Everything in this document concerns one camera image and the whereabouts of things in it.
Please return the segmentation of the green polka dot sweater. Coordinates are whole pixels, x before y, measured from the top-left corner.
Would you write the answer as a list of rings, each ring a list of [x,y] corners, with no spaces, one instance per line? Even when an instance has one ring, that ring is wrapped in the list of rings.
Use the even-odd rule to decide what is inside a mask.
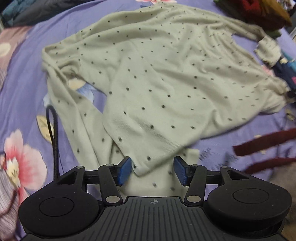
[[[194,164],[191,145],[286,104],[274,65],[277,42],[262,28],[181,4],[103,17],[45,47],[48,93],[79,164],[124,156],[124,196],[182,195],[173,159]]]

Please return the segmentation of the red white fur-trimmed garment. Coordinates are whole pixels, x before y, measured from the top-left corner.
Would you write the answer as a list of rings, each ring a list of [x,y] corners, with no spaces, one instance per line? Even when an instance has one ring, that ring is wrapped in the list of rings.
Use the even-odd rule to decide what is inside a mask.
[[[241,145],[233,146],[233,151],[236,156],[243,157],[265,149],[269,149],[271,147],[277,147],[291,140],[295,140],[295,128],[291,128],[286,131],[270,133],[268,135],[264,135],[251,141],[245,142]],[[295,163],[295,158],[276,157],[260,163],[252,164],[244,170],[244,173],[252,175],[266,169],[273,169],[292,163]]]

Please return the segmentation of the purple floral bed sheet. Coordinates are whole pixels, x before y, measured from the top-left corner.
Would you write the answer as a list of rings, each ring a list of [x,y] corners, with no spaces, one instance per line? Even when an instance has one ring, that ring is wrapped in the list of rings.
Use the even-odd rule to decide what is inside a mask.
[[[48,45],[64,39],[69,35],[77,32],[82,27],[92,24],[99,18],[102,18],[114,11],[129,11],[138,9],[140,3],[134,1],[92,1],[74,7],[62,14],[53,17],[51,20],[37,24],[36,27],[30,29],[25,35],[22,44],[19,44],[14,54],[12,55],[8,75],[1,90],[1,153],[6,153],[8,161],[8,150],[4,146],[9,137],[13,133],[17,133],[16,137],[20,137],[20,147],[17,147],[17,153],[25,154],[24,147],[28,146],[29,164],[34,163],[35,156],[37,164],[43,161],[41,171],[37,172],[37,176],[41,176],[41,181],[37,182],[37,187],[42,187],[53,179],[53,154],[50,144],[50,136],[47,128],[45,116],[45,105],[47,100],[43,100],[47,92],[46,76],[42,71],[41,51]],[[88,98],[97,108],[104,109],[105,95],[100,93],[89,84],[84,84],[79,87],[78,92]],[[219,170],[221,166],[227,165],[236,169],[243,169],[245,166],[253,163],[264,161],[265,159],[273,158],[274,155],[283,157],[293,157],[295,154],[295,141],[290,141],[283,144],[279,148],[269,149],[267,154],[254,154],[249,157],[236,157],[232,152],[231,146],[239,142],[246,142],[253,138],[255,134],[267,134],[279,131],[280,128],[294,127],[288,117],[284,117],[285,113],[282,110],[273,115],[260,115],[252,120],[249,124],[239,128],[238,130],[229,133],[202,140],[194,145],[194,148],[200,149],[199,157],[196,157],[198,164],[205,164],[208,169]],[[59,127],[59,147],[62,160],[60,163],[60,172],[67,172],[78,165],[77,160],[72,152],[67,136]],[[24,232],[18,220],[18,200],[19,190],[12,182],[12,177],[1,169],[1,240],[21,240],[26,233]],[[205,227],[201,224],[189,223],[194,225],[193,231],[198,231],[193,235],[195,240],[232,240],[230,235],[224,234],[221,231],[217,232],[217,228],[211,225],[212,231],[205,231]],[[99,240],[106,231],[103,240],[118,240],[121,234],[124,234],[122,240],[133,240],[134,235],[137,235],[135,240],[138,240],[139,232],[135,229],[131,233],[121,231],[129,231],[130,223],[126,225],[126,229],[118,230],[118,236],[113,237],[113,234],[108,228],[103,227],[102,233],[90,233],[88,237],[78,240]]]

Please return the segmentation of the dark green folded garment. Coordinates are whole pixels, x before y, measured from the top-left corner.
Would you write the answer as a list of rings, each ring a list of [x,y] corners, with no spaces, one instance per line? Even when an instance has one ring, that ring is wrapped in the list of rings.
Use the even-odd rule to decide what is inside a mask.
[[[227,16],[234,18],[234,19],[238,19],[238,20],[243,21],[248,24],[257,25],[257,23],[255,23],[254,21],[249,21],[246,17],[241,15],[241,13],[239,13],[238,10],[236,10],[227,1],[219,0],[219,1],[214,1],[214,3],[217,5],[218,8],[220,8],[222,11],[224,11],[224,13],[226,13]],[[277,39],[281,36],[281,32],[279,30],[270,31],[270,30],[265,29],[264,27],[262,27],[262,28],[267,33],[267,35],[269,35],[273,39]]]

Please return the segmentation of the red folded garment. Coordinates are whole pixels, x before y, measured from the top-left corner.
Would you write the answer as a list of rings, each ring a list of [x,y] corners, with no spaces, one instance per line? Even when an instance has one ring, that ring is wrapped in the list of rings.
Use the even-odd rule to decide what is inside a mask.
[[[234,1],[240,13],[253,24],[268,31],[291,27],[289,13],[277,1]]]

